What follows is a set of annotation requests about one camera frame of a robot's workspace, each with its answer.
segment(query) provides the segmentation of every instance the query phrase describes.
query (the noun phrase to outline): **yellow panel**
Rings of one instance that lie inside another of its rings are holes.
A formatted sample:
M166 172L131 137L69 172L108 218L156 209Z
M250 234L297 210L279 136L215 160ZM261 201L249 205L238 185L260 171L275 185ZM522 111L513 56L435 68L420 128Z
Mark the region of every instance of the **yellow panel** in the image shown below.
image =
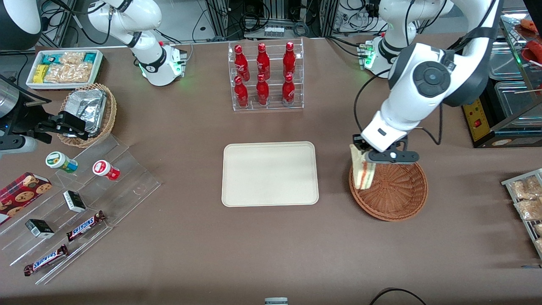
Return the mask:
M489 123L487 123L486 114L483 112L482 103L477 99L470 105L463 106L463 111L467 117L470 134L474 141L478 141L490 132Z

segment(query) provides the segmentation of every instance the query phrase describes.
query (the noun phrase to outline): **clear acrylic rack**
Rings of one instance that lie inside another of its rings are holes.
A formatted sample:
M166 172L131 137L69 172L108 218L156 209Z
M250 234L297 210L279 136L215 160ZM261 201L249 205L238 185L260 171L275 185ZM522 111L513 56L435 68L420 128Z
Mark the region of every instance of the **clear acrylic rack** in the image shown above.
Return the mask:
M45 193L41 203L34 202L0 227L0 246L21 276L26 265L32 264L66 244L70 255L54 261L29 277L36 284L46 284L86 250L109 233L125 216L154 192L161 183L141 166L128 151L128 146L109 135L97 141L73 158L79 163L77 171L68 174L57 171L50 181L53 188ZM94 175L92 165L106 160L121 171L116 181ZM82 213L70 211L63 193L79 192L87 209ZM70 232L95 213L102 210L106 220L71 243ZM28 219L43 219L55 234L49 239L34 237L25 226Z
M292 41L294 43L295 73L293 75L293 83L295 85L295 96L293 105L290 107L285 107L282 104L282 85L284 84L284 75L282 74L282 58L284 57L284 53L286 52L286 43L288 41ZM267 84L269 85L269 104L267 106L262 106L260 105L260 103L258 103L258 95L256 92L256 84L258 82L258 69L256 65L256 58L258 57L258 43L259 42L256 41L238 41L229 43L228 66L230 71L231 100L234 111L302 109L305 106L305 54L303 51L303 40L271 39L264 41L271 64L271 78L267 80ZM235 69L234 52L234 47L236 45L240 45L241 47L243 47L243 53L247 57L248 69L250 72L250 80L244 83L248 90L248 108L244 109L239 107L235 98L234 91L234 77L237 75L237 70Z

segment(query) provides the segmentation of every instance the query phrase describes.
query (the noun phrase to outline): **small black box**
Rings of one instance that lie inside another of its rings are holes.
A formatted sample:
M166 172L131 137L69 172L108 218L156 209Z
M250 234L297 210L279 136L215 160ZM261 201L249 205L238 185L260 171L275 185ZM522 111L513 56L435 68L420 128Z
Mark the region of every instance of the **small black box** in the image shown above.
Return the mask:
M67 190L64 192L64 199L68 205L68 208L74 212L81 213L87 209L78 192Z
M29 219L25 224L35 237L50 238L55 234L45 220Z

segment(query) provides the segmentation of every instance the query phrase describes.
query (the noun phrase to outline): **tray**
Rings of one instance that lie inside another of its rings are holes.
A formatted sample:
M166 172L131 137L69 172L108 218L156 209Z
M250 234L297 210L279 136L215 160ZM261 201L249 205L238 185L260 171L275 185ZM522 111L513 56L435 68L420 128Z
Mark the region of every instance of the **tray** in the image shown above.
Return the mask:
M230 144L224 148L227 207L313 205L318 201L311 142Z

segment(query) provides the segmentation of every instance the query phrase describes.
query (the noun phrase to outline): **snickers bar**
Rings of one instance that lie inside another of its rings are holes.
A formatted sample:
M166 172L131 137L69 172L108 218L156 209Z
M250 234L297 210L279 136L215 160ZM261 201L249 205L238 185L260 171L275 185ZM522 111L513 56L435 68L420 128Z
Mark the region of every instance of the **snickers bar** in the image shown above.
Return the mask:
M66 235L68 236L68 241L72 242L74 239L83 235L85 232L90 230L93 226L97 225L100 221L104 219L105 219L105 215L102 211L94 214L87 221L80 224L77 228L73 229L73 231L66 233Z
M62 257L62 256L68 256L68 255L69 255L68 248L66 247L66 245L62 245L60 246L58 250L54 251L48 256L41 258L34 264L30 264L24 267L24 276L30 276L34 272L38 271L41 267L50 264L57 258Z

